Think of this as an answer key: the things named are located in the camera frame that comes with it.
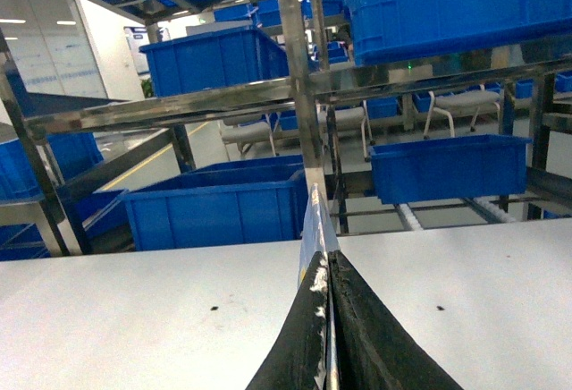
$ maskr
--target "white table surface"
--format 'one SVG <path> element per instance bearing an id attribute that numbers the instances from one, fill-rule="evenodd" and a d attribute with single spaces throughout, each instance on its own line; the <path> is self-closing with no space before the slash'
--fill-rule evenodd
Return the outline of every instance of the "white table surface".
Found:
<path id="1" fill-rule="evenodd" d="M 466 390 L 572 389 L 569 221 L 340 244 Z M 242 389 L 290 309 L 298 260 L 284 242 L 0 263 L 0 388 Z"/>
<path id="2" fill-rule="evenodd" d="M 298 268 L 299 242 L 0 263 L 0 388 L 244 389 Z"/>
<path id="3" fill-rule="evenodd" d="M 465 390 L 572 389 L 571 220 L 346 238 L 341 248 Z"/>

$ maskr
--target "chair leg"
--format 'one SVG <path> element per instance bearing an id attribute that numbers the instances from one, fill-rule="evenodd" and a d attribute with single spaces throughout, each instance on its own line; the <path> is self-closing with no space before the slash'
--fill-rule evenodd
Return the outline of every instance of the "chair leg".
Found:
<path id="1" fill-rule="evenodd" d="M 476 126 L 476 119 L 477 119 L 478 116 L 479 116 L 479 110 L 480 110 L 480 107 L 477 107 L 477 108 L 476 108 L 476 111 L 475 111 L 475 116 L 473 116 L 473 120 L 471 121 L 471 132 L 476 131 L 476 127 L 475 127 L 475 126 Z"/>
<path id="2" fill-rule="evenodd" d="M 366 126 L 367 126 L 367 134 L 369 135 L 369 145 L 374 146 L 375 140 L 374 140 L 374 135 L 372 134 L 372 124 L 369 121 L 369 115 L 367 115 L 367 112 L 366 112 Z"/>
<path id="3" fill-rule="evenodd" d="M 244 156 L 245 156 L 245 153 L 244 153 L 244 144 L 241 144 L 241 143 L 237 142 L 237 143 L 236 143 L 236 148 L 239 150 L 240 160 L 244 160 Z"/>
<path id="4" fill-rule="evenodd" d="M 275 148 L 275 146 L 274 146 L 274 138 L 273 138 L 273 135 L 272 135 L 272 131 L 270 131 L 270 135 L 268 136 L 268 139 L 270 140 L 270 147 L 272 148 L 272 154 L 273 154 L 273 156 L 274 156 L 274 157 L 278 156 L 278 155 L 276 154 L 276 148 Z"/>
<path id="5" fill-rule="evenodd" d="M 371 157 L 369 155 L 367 155 L 367 143 L 366 143 L 366 121 L 367 118 L 364 117 L 364 120 L 362 120 L 361 122 L 361 144 L 364 148 L 364 160 L 366 162 L 371 161 Z"/>
<path id="6" fill-rule="evenodd" d="M 226 144 L 223 143 L 224 146 L 224 153 L 226 153 L 226 159 L 230 162 L 231 161 L 231 155 L 229 155 L 229 150 L 226 148 Z"/>
<path id="7" fill-rule="evenodd" d="M 427 121 L 425 122 L 425 130 L 423 131 L 423 139 L 429 140 L 429 126 L 431 125 L 431 117 L 433 117 L 433 106 L 429 108 L 427 113 Z"/>
<path id="8" fill-rule="evenodd" d="M 501 104 L 495 102 L 494 105 L 497 107 L 497 119 L 499 119 L 499 123 L 501 122 Z"/>
<path id="9" fill-rule="evenodd" d="M 450 129 L 450 137 L 455 138 L 455 122 L 453 121 L 453 114 L 447 113 L 447 118 L 449 119 L 449 129 Z"/>
<path id="10" fill-rule="evenodd" d="M 437 106 L 433 110 L 436 113 L 444 114 L 447 116 L 447 118 L 449 119 L 450 137 L 455 138 L 455 122 L 453 121 L 453 114 L 451 114 L 449 111 L 443 110 L 442 108 L 439 108 Z"/>

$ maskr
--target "blue crate stack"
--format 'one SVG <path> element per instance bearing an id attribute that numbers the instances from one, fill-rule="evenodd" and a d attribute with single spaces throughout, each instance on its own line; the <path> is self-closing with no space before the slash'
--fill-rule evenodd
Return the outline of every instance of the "blue crate stack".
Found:
<path id="1" fill-rule="evenodd" d="M 384 204 L 524 193 L 530 139 L 478 135 L 371 148 Z"/>
<path id="2" fill-rule="evenodd" d="M 367 101 L 367 115 L 370 119 L 383 119 L 395 117 L 398 113 L 398 100 L 396 97 L 380 97 Z"/>
<path id="3" fill-rule="evenodd" d="M 356 62 L 502 46 L 572 30 L 568 0 L 348 0 Z"/>
<path id="4" fill-rule="evenodd" d="M 48 136 L 63 178 L 70 180 L 103 161 L 91 133 Z M 0 199 L 26 199 L 41 190 L 19 140 L 0 144 Z"/>
<path id="5" fill-rule="evenodd" d="M 289 75 L 286 52 L 254 26 L 143 46 L 159 97 Z"/>
<path id="6" fill-rule="evenodd" d="M 125 197 L 137 250 L 298 239 L 307 204 L 301 157 L 254 159 L 176 176 Z"/>

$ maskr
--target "shelf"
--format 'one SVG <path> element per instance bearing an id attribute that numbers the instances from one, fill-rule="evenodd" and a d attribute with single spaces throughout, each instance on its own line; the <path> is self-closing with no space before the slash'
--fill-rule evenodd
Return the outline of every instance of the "shelf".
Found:
<path id="1" fill-rule="evenodd" d="M 347 23 L 349 23 L 349 21 L 346 20 L 345 17 L 343 17 L 343 14 L 338 14 L 337 16 L 328 16 L 324 18 L 324 24 L 326 28 L 331 28 L 332 26 L 341 26 Z M 314 20 L 310 19 L 306 21 L 306 29 L 312 30 L 313 28 L 314 28 Z M 282 25 L 262 28 L 262 31 L 264 31 L 270 37 L 277 37 L 279 35 L 282 35 Z"/>
<path id="2" fill-rule="evenodd" d="M 324 104 L 343 105 L 365 98 L 395 96 L 417 91 L 464 87 L 488 81 L 512 81 L 572 68 L 572 55 L 560 55 L 572 47 L 572 36 L 544 38 L 522 44 L 525 63 L 491 68 L 495 48 L 456 55 L 462 67 L 450 63 L 450 55 L 401 61 L 371 67 L 315 72 L 310 81 L 316 98 Z M 225 89 L 211 89 L 174 97 L 98 106 L 34 117 L 33 131 L 120 131 L 204 122 L 231 115 L 270 113 L 292 109 L 290 79 L 255 81 Z"/>

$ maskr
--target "metal shelf frame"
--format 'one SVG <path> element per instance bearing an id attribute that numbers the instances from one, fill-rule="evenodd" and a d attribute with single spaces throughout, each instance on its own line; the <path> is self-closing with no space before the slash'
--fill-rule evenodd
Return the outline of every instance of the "metal shelf frame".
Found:
<path id="1" fill-rule="evenodd" d="M 571 113 L 566 111 L 570 108 L 566 101 L 569 97 L 560 96 L 555 100 L 553 84 L 555 72 L 572 69 L 572 36 L 548 37 L 517 44 L 521 47 L 523 59 L 516 63 L 493 57 L 506 53 L 506 47 L 494 47 L 454 55 L 455 60 L 460 60 L 461 64 L 451 62 L 453 55 L 439 55 L 330 71 L 327 60 L 324 60 L 320 72 L 310 73 L 307 64 L 306 25 L 300 14 L 300 0 L 279 0 L 279 4 L 290 66 L 289 78 L 112 106 L 72 106 L 70 110 L 57 114 L 27 118 L 22 115 L 22 108 L 30 106 L 30 95 L 23 87 L 21 76 L 0 30 L 0 98 L 4 101 L 44 193 L 44 198 L 35 206 L 35 212 L 25 211 L 23 206 L 20 209 L 29 216 L 28 220 L 34 223 L 39 220 L 46 222 L 45 227 L 51 229 L 53 236 L 47 236 L 45 240 L 54 254 L 58 251 L 60 254 L 85 254 L 93 251 L 72 204 L 138 161 L 173 144 L 181 171 L 194 169 L 192 150 L 183 127 L 185 123 L 292 108 L 296 109 L 298 117 L 299 141 L 308 187 L 317 183 L 325 197 L 330 193 L 330 198 L 334 199 L 332 209 L 336 210 L 340 219 L 342 232 L 347 233 L 349 213 L 346 211 L 346 198 L 364 196 L 366 191 L 371 190 L 373 183 L 370 172 L 343 172 L 334 108 L 367 98 L 404 95 L 404 108 L 407 111 L 391 122 L 402 123 L 406 129 L 410 129 L 422 117 L 415 113 L 410 94 L 462 88 L 487 81 L 500 81 L 505 85 L 500 133 L 512 134 L 515 109 L 520 105 L 514 99 L 514 81 L 535 79 L 530 132 L 534 145 L 529 153 L 529 166 L 532 168 L 529 184 L 531 191 L 538 195 L 538 200 L 531 202 L 526 218 L 540 218 L 539 204 L 550 199 L 557 199 L 559 206 L 572 208 L 572 181 L 545 172 L 550 130 L 569 131 L 568 122 L 563 122 L 569 120 Z M 321 47 L 319 51 L 325 54 L 324 14 L 316 8 L 321 7 L 320 4 L 313 6 L 314 27 L 318 46 Z M 324 175 L 324 154 L 316 122 L 316 104 L 328 106 L 328 142 L 334 171 L 328 177 Z M 150 128 L 160 131 L 132 152 L 68 182 L 63 181 L 46 141 L 46 136 L 50 133 Z M 499 200 L 501 208 L 506 209 L 509 203 L 508 198 Z M 38 209 L 42 211 L 42 216 L 38 216 Z M 0 210 L 0 216 L 11 213 L 10 208 Z M 0 224 L 8 221 L 8 217 L 0 218 Z"/>

